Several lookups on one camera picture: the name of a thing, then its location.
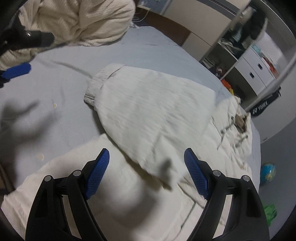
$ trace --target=blue handle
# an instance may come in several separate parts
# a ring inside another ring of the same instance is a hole
[[[184,152],[184,162],[193,180],[193,183],[198,193],[207,199],[209,196],[207,179],[196,163],[195,158],[196,157],[193,156],[189,149]]]
[[[110,159],[109,151],[106,149],[103,152],[103,154],[98,158],[99,160],[95,165],[94,169],[92,170],[90,176],[88,177],[88,180],[86,183],[86,191],[85,191],[86,199],[90,199],[90,197],[96,193],[100,185],[100,182],[109,164],[109,159]]]
[[[31,65],[29,63],[20,64],[18,66],[14,66],[12,68],[7,69],[2,73],[2,78],[4,79],[12,79],[24,74],[29,73],[31,70]]]

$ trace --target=metal screw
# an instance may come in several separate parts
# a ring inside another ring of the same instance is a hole
[[[52,179],[51,176],[46,176],[46,177],[44,178],[44,181],[49,182],[51,179]]]
[[[250,181],[250,177],[247,176],[247,175],[244,175],[242,178],[243,178],[243,180],[245,180],[246,182]]]
[[[218,170],[214,170],[214,171],[213,171],[213,174],[214,174],[214,176],[216,176],[216,177],[221,176],[221,172],[218,171]]]
[[[73,176],[75,177],[79,177],[81,175],[81,171],[80,170],[76,170],[73,172]]]

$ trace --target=globe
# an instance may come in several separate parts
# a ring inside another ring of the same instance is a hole
[[[271,182],[276,174],[276,168],[273,163],[264,163],[261,166],[260,185]]]

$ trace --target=orange object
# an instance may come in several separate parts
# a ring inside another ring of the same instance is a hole
[[[266,58],[265,56],[263,56],[263,59],[266,61],[266,63],[268,64],[269,66],[269,69],[272,73],[276,72],[276,69],[275,67],[273,66],[273,64],[269,61],[268,58]]]
[[[225,86],[226,89],[228,89],[228,91],[229,91],[232,95],[234,95],[234,93],[233,93],[233,89],[232,89],[231,85],[230,85],[225,79],[222,79],[222,80],[221,80],[221,83],[222,83],[222,85]]]
[[[228,89],[228,90],[232,89],[231,85],[225,79],[222,79],[221,83],[222,83],[222,85],[224,85],[226,87],[226,89]]]

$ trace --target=cable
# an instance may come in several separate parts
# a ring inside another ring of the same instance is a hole
[[[142,12],[142,10],[143,10],[143,8],[140,8],[140,12],[138,12],[138,13],[135,13],[135,15],[138,15],[138,14],[140,14],[140,13]]]
[[[143,21],[143,20],[147,17],[148,13],[149,13],[149,10],[147,10],[147,13],[146,13],[146,15],[144,16],[144,18],[142,18],[142,19],[139,20],[139,21],[133,21],[133,22],[134,22],[134,23],[138,23],[138,22]]]
[[[140,18],[138,18],[138,17],[136,17],[136,16],[133,16],[133,20],[132,20],[132,21],[134,22],[134,21],[137,21],[137,20],[139,20],[139,19],[140,19]]]

